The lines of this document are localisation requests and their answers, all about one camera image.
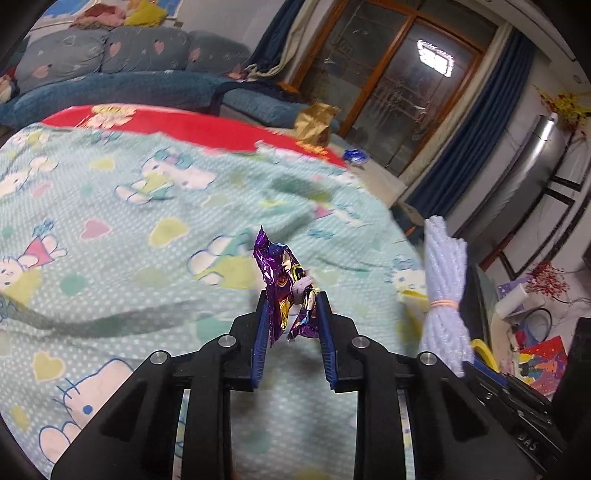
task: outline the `purple candy wrapper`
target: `purple candy wrapper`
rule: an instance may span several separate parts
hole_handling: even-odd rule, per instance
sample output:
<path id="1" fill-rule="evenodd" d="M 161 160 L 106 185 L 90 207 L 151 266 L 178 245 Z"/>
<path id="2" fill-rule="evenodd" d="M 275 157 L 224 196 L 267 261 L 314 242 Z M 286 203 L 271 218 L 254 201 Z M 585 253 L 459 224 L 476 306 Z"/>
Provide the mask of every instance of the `purple candy wrapper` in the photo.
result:
<path id="1" fill-rule="evenodd" d="M 271 242 L 261 227 L 254 248 L 256 263 L 261 269 L 267 284 L 267 300 L 270 306 L 271 345 L 287 328 L 287 320 L 292 305 L 301 304 L 301 310 L 287 336 L 293 340 L 301 335 L 318 338 L 316 319 L 316 294 L 312 278 L 306 276 L 297 258 L 284 244 Z"/>

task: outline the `window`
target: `window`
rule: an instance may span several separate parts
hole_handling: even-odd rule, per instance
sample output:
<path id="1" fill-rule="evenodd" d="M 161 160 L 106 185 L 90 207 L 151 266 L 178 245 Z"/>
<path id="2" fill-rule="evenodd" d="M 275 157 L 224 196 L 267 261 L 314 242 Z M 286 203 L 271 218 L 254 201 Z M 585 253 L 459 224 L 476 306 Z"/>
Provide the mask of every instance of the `window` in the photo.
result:
<path id="1" fill-rule="evenodd" d="M 460 97 L 496 25 L 453 0 L 340 0 L 295 77 L 339 134 L 399 175 Z"/>

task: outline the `red blanket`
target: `red blanket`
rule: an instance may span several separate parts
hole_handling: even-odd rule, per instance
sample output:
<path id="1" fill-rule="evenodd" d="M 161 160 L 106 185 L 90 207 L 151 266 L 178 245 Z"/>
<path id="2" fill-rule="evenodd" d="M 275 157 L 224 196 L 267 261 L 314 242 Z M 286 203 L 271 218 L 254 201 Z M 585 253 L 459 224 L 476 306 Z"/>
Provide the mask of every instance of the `red blanket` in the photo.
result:
<path id="1" fill-rule="evenodd" d="M 147 105 L 126 105 L 135 109 L 125 118 L 125 123 L 106 125 L 102 128 L 153 134 L 165 133 L 177 140 L 223 148 L 229 151 L 255 151 L 259 140 L 279 148 L 287 148 L 311 157 L 328 161 L 344 167 L 343 161 L 328 149 L 318 153 L 297 144 L 296 139 L 288 135 L 273 133 L 265 128 L 248 125 L 236 120 L 201 115 L 174 108 L 161 108 Z M 96 117 L 92 106 L 74 106 L 52 115 L 43 123 L 53 127 L 83 127 Z"/>

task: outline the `gold paper bag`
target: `gold paper bag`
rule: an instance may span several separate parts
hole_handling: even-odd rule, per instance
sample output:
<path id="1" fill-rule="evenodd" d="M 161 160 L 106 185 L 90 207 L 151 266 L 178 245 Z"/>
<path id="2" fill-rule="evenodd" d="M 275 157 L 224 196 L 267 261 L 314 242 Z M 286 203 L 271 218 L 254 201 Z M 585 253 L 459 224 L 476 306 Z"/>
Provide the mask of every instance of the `gold paper bag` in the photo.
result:
<path id="1" fill-rule="evenodd" d="M 304 108 L 295 118 L 295 137 L 308 145 L 328 146 L 330 142 L 330 121 L 340 108 L 326 103 L 315 103 Z"/>

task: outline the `wooden door frame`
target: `wooden door frame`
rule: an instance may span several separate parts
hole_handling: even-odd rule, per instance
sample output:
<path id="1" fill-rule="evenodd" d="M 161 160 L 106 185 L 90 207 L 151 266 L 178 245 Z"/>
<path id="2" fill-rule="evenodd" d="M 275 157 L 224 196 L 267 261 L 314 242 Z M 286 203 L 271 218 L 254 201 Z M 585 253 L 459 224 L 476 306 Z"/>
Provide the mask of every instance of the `wooden door frame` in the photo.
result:
<path id="1" fill-rule="evenodd" d="M 347 7 L 349 1 L 351 0 L 336 0 L 333 8 L 327 17 L 324 25 L 319 29 L 318 33 L 314 41 L 310 44 L 306 52 L 306 56 L 300 63 L 298 67 L 297 73 L 294 76 L 293 81 L 291 82 L 291 86 L 295 89 L 299 89 L 306 74 L 312 67 L 314 60 L 316 59 L 320 49 L 323 47 L 326 39 L 328 38 L 330 32 L 332 31 L 333 27 L 338 22 L 340 16 L 343 14 L 345 8 Z M 452 108 L 455 106 L 458 99 L 461 97 L 462 93 L 474 77 L 478 66 L 482 61 L 482 57 L 484 56 L 484 52 L 486 48 L 482 47 L 474 43 L 473 41 L 466 38 L 462 33 L 458 32 L 457 30 L 442 25 L 437 18 L 432 17 L 429 14 L 422 13 L 418 10 L 413 8 L 407 7 L 405 5 L 401 5 L 395 0 L 365 0 L 367 3 L 377 5 L 379 7 L 387 8 L 388 10 L 393 10 L 400 14 L 406 15 L 407 19 L 403 23 L 402 27 L 396 33 L 392 43 L 389 45 L 388 49 L 382 56 L 382 59 L 370 75 L 368 81 L 366 82 L 365 86 L 359 93 L 357 100 L 351 107 L 347 117 L 343 121 L 343 124 L 339 130 L 339 135 L 341 137 L 345 137 L 345 135 L 350 131 L 351 127 L 359 117 L 361 110 L 365 106 L 369 96 L 375 89 L 375 86 L 378 84 L 380 78 L 388 68 L 390 61 L 396 55 L 396 52 L 401 47 L 402 43 L 404 42 L 409 30 L 412 26 L 419 21 L 420 23 L 426 24 L 429 28 L 432 28 L 434 31 L 437 31 L 440 34 L 445 35 L 446 37 L 451 38 L 452 40 L 458 42 L 462 47 L 468 49 L 473 53 L 473 57 L 468 65 L 467 71 L 464 75 L 464 78 L 456 88 L 456 90 L 452 93 L 452 95 L 448 98 L 445 102 L 441 112 L 437 116 L 437 121 L 433 124 L 430 128 L 429 133 L 425 136 L 423 141 L 421 142 L 419 148 L 417 149 L 417 153 L 424 147 L 426 142 L 431 138 L 435 130 L 441 125 L 445 117 L 449 114 Z"/>

